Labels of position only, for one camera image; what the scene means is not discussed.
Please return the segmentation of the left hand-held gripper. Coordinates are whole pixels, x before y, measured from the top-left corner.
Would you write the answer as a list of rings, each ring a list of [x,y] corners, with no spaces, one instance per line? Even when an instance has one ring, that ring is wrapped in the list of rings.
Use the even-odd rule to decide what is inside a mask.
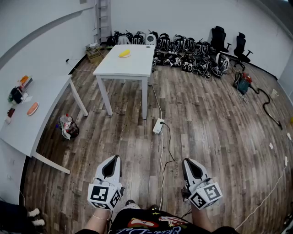
[[[120,177],[120,156],[107,158],[97,167],[96,175],[88,186],[87,201],[95,208],[114,210],[125,189],[119,183]]]

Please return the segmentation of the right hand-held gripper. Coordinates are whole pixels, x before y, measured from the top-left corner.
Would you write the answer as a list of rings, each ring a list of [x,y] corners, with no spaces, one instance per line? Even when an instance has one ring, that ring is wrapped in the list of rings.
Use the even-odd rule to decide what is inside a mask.
[[[222,197],[222,192],[217,182],[207,178],[205,167],[198,161],[185,158],[182,162],[184,179],[187,186],[181,190],[183,201],[190,201],[198,210],[202,210]]]

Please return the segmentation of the person's left forearm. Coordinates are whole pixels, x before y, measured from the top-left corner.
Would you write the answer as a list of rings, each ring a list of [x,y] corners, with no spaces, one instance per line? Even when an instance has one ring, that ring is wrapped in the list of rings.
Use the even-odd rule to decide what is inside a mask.
[[[106,209],[95,209],[93,215],[85,225],[84,229],[104,234],[106,230],[108,219],[110,218],[111,211]]]

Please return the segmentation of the person's right forearm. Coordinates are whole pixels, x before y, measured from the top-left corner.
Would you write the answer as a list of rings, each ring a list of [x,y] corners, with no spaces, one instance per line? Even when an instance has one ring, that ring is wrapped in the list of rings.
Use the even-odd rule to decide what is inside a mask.
[[[207,211],[205,209],[199,210],[195,205],[191,205],[192,222],[194,225],[201,227],[209,232],[214,232],[215,228],[212,225]]]

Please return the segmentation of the person's left shoe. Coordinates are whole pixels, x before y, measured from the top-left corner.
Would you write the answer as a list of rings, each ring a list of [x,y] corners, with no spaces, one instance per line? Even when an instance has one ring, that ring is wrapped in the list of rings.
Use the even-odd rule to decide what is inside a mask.
[[[124,209],[140,209],[140,207],[133,200],[128,200]]]

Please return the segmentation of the black trash bin with litter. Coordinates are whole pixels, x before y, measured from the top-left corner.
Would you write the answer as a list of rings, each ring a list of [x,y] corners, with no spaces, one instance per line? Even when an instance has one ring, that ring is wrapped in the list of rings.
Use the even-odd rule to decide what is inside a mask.
[[[56,128],[61,130],[62,136],[67,140],[76,138],[79,134],[78,126],[69,114],[59,117],[59,122],[56,124]]]

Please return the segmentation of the short white power strip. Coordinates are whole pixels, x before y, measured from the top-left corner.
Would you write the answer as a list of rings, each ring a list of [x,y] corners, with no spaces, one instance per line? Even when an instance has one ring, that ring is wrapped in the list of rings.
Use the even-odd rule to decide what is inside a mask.
[[[159,134],[161,132],[161,129],[163,127],[163,123],[164,123],[164,120],[163,119],[161,119],[161,118],[158,118],[157,119],[157,121],[155,123],[155,126],[153,128],[153,132],[155,134]]]

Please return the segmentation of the person's black printed shirt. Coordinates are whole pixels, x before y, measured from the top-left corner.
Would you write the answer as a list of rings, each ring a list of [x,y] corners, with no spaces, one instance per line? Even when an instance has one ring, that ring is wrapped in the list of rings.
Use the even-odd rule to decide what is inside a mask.
[[[107,234],[239,234],[232,227],[215,231],[158,210],[126,208],[115,217]]]

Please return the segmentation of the long white table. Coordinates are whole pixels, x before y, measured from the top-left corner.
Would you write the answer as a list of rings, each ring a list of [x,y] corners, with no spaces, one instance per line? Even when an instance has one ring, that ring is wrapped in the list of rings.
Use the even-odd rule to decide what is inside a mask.
[[[71,75],[63,75],[34,80],[27,90],[32,99],[19,104],[12,116],[11,123],[4,123],[0,130],[0,138],[16,150],[66,174],[70,174],[70,170],[40,155],[36,149],[50,115],[68,86],[71,87],[71,92],[83,115],[88,116]]]

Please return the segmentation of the red green power tool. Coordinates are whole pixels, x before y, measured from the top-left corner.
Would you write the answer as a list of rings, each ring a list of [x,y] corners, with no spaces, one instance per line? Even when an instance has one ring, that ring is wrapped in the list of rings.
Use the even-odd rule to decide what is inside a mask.
[[[235,87],[242,95],[245,95],[252,83],[252,79],[248,73],[236,72],[233,87]]]

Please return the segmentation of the pile of black devices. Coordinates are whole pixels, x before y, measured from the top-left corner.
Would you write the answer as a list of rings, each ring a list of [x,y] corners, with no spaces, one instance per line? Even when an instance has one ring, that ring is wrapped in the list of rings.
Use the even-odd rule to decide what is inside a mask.
[[[152,65],[153,67],[159,65],[181,68],[182,71],[198,74],[207,81],[212,81],[212,76],[221,78],[223,75],[221,68],[213,58],[200,56],[196,53],[181,55],[175,52],[155,52]]]

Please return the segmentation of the small white table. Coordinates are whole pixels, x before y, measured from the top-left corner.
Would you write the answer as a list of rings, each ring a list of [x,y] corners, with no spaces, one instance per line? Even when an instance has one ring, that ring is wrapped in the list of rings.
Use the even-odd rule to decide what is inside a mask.
[[[147,118],[148,87],[152,84],[153,45],[115,45],[94,70],[109,116],[113,115],[103,79],[139,80],[142,86],[142,118]]]

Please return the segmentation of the brown cardboard box stack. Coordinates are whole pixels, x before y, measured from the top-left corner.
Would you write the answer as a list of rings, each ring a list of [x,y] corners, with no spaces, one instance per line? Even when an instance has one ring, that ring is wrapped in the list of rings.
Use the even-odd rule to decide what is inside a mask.
[[[87,58],[90,63],[99,65],[104,59],[104,56],[101,52],[102,47],[98,48],[86,48]]]

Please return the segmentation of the white headset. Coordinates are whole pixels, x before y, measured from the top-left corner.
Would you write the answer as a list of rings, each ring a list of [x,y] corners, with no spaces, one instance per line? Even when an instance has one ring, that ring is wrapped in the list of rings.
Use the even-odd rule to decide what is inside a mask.
[[[225,53],[219,52],[216,55],[216,63],[223,73],[226,73],[230,68],[230,61]]]

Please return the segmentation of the clear storage box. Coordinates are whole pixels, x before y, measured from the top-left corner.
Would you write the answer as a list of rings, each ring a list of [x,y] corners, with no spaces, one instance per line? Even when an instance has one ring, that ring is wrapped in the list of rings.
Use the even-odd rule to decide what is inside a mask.
[[[33,82],[33,79],[31,76],[29,76],[29,79],[24,84],[22,85],[20,84],[19,88],[21,92],[25,92],[32,82]]]

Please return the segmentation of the small black bag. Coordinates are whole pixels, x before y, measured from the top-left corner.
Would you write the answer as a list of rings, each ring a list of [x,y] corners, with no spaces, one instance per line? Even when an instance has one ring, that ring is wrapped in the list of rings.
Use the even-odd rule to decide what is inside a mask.
[[[20,104],[22,102],[22,92],[20,90],[19,87],[14,87],[11,92],[10,95],[12,97],[12,99],[17,103]]]

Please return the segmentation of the black and green backpack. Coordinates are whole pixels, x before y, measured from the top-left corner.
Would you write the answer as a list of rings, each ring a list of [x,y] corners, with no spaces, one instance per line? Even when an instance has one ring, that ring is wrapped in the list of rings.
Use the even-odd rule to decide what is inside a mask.
[[[114,36],[108,36],[106,41],[106,49],[111,50],[116,45],[116,39]]]

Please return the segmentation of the row of black striped backpacks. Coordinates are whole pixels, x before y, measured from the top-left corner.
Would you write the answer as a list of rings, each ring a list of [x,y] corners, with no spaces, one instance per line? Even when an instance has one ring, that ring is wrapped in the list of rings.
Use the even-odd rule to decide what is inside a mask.
[[[175,53],[185,53],[185,52],[195,52],[197,55],[209,57],[210,44],[202,39],[198,42],[192,37],[185,37],[178,34],[174,35],[173,40],[171,37],[162,33],[160,36],[155,31],[150,31],[157,38],[157,45],[155,49],[160,52],[175,52]],[[145,44],[146,34],[138,31],[135,35],[131,35],[129,32],[126,34],[131,36],[132,44]]]

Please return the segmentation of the black office chair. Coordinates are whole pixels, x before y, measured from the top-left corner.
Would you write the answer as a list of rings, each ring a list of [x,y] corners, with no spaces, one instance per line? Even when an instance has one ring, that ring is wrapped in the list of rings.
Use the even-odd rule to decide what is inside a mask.
[[[252,53],[250,50],[248,50],[248,53],[244,54],[244,47],[246,44],[245,35],[241,32],[239,32],[238,36],[236,37],[236,48],[234,49],[234,55],[237,57],[234,63],[234,67],[236,65],[240,65],[242,68],[242,71],[245,70],[245,65],[243,63],[249,63],[250,59],[248,58],[249,54]]]
[[[229,52],[228,48],[231,44],[228,43],[227,47],[224,46],[225,38],[226,38],[225,30],[220,26],[216,26],[215,28],[212,28],[211,31],[212,31],[212,39],[210,43],[211,52],[214,54],[219,52],[228,53]]]

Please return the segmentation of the white dome backpack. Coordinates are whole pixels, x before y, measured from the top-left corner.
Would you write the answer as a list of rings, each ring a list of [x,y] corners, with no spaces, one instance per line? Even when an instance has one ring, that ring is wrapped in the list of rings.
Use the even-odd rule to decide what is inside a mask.
[[[145,44],[146,45],[153,45],[156,47],[157,45],[157,38],[153,33],[149,33],[146,35],[146,39],[145,39]]]

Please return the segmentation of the grey metal ladder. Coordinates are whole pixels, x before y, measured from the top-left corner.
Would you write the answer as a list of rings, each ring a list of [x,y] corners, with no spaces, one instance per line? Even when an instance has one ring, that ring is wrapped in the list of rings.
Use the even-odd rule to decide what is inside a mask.
[[[112,35],[111,0],[94,0],[95,28],[94,38],[98,44],[106,43]]]

